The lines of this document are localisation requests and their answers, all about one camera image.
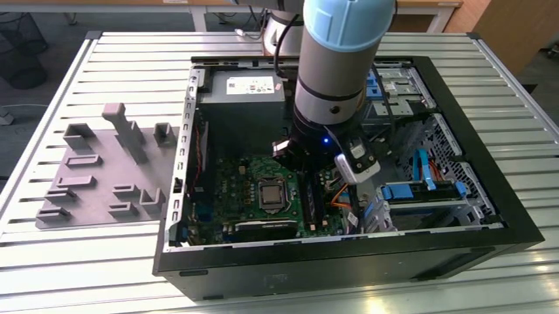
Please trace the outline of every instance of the black wire mesh trash bin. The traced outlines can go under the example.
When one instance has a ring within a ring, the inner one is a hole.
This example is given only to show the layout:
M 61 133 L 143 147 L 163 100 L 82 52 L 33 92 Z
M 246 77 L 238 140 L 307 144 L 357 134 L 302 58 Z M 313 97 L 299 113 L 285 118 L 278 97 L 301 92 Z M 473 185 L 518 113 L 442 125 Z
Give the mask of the black wire mesh trash bin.
M 0 12 L 0 34 L 27 56 L 50 47 L 30 13 Z
M 14 88 L 27 90 L 45 83 L 47 72 L 37 58 L 22 53 L 0 32 L 0 77 Z

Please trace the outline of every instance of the green circuit board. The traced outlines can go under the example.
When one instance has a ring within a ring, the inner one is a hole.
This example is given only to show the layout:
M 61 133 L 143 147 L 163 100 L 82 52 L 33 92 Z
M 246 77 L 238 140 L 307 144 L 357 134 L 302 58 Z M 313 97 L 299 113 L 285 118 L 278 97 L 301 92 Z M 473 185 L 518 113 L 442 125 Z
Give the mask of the green circuit board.
M 287 206 L 278 213 L 261 209 L 259 182 L 271 180 L 283 182 Z M 219 159 L 217 163 L 217 186 L 214 217 L 199 224 L 205 244 L 221 244 L 227 240 L 222 230 L 231 223 L 247 220 L 287 219 L 298 222 L 298 237 L 333 236 L 341 234 L 341 215 L 329 215 L 326 225 L 311 230 L 305 225 L 303 206 L 299 195 L 298 177 L 282 167 L 271 157 Z

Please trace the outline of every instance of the open computer tower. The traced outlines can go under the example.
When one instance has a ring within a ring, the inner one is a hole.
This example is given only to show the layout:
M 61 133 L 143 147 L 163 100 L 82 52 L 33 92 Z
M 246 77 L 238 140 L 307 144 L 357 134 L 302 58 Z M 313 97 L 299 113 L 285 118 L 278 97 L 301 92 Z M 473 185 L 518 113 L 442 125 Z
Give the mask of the open computer tower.
M 377 58 L 359 110 L 381 172 L 351 187 L 273 159 L 295 95 L 273 59 L 193 64 L 154 264 L 191 299 L 441 279 L 544 241 L 429 58 Z

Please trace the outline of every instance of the blue latch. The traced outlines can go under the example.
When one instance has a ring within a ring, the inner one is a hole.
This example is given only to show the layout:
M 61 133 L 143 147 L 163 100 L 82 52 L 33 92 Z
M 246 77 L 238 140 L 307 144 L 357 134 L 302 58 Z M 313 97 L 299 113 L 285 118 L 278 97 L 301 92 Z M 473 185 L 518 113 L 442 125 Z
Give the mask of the blue latch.
M 393 199 L 393 192 L 391 189 L 387 186 L 383 186 L 381 188 L 381 191 L 383 192 L 383 197 L 386 200 L 391 200 Z
M 414 198 L 414 193 L 411 192 L 410 184 L 391 184 L 389 185 L 393 193 L 393 198 L 395 200 L 403 198 Z
M 382 100 L 382 99 L 383 99 L 383 94 L 381 93 L 378 86 L 367 86 L 366 100 Z
M 427 183 L 427 190 L 437 190 L 437 186 L 434 183 L 434 179 L 431 176 L 431 169 L 429 167 L 429 155 L 427 150 L 419 148 L 417 152 L 414 153 L 414 180 L 419 181 L 422 180 L 422 176 L 419 175 L 419 164 L 418 160 L 422 161 L 422 173 L 423 173 L 423 180 Z
M 374 211 L 374 205 L 375 205 L 375 203 L 374 203 L 374 202 L 371 202 L 371 203 L 369 204 L 367 209 L 366 209 L 366 214 L 363 215 L 363 218 L 365 218 L 365 219 L 367 219 L 369 215 L 370 215 L 370 214 L 371 214 L 371 212 Z
M 373 71 L 369 71 L 367 74 L 367 86 L 377 86 L 377 78 L 375 73 Z
M 469 190 L 466 189 L 465 183 L 462 183 L 461 181 L 457 181 L 454 186 L 457 187 L 461 196 L 465 198 L 466 195 L 469 194 Z

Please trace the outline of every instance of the black computer case frame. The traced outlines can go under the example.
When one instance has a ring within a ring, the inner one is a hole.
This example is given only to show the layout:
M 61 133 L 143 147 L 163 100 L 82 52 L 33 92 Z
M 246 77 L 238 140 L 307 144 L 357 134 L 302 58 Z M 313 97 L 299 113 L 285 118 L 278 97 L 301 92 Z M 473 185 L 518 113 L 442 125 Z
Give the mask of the black computer case frame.
M 270 57 L 194 58 L 193 62 L 271 62 Z M 194 300 L 263 296 L 307 290 L 349 288 L 441 279 L 500 254 L 525 250 L 545 239 L 491 154 L 427 57 L 378 57 L 409 60 L 438 104 L 467 161 L 498 209 L 505 228 L 359 238 L 306 244 L 163 252 L 166 211 L 158 237 L 154 275 Z

